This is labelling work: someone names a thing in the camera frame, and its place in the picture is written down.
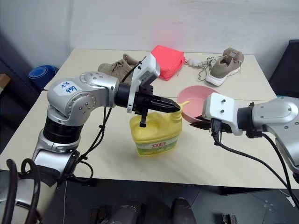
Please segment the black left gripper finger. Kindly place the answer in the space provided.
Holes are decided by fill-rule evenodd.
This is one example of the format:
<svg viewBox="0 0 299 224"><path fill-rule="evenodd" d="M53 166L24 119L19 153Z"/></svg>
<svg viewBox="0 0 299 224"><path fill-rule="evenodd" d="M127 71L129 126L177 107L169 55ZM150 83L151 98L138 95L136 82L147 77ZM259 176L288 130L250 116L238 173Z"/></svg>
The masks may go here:
<svg viewBox="0 0 299 224"><path fill-rule="evenodd" d="M153 96L151 100L151 109L180 109L180 106L172 99Z"/></svg>
<svg viewBox="0 0 299 224"><path fill-rule="evenodd" d="M180 111L180 106L152 106L151 110L164 113L172 113Z"/></svg>

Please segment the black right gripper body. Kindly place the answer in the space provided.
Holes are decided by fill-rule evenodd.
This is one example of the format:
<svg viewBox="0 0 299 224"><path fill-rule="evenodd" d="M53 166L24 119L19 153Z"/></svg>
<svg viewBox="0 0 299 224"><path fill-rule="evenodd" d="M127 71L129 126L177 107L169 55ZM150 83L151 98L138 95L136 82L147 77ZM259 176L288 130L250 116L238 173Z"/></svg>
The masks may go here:
<svg viewBox="0 0 299 224"><path fill-rule="evenodd" d="M228 124L223 123L219 119L211 119L205 121L205 126L212 133L220 134L222 132L233 133L231 127Z"/></svg>

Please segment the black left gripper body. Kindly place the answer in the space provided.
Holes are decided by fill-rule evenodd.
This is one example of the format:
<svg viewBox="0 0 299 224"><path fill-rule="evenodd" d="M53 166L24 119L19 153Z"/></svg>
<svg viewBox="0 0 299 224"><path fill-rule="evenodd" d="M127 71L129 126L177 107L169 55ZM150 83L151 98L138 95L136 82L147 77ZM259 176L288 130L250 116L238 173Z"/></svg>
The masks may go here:
<svg viewBox="0 0 299 224"><path fill-rule="evenodd" d="M153 97L153 86L139 86L138 91L135 93L133 111L135 114L140 115L139 127L146 127L146 117L148 109Z"/></svg>

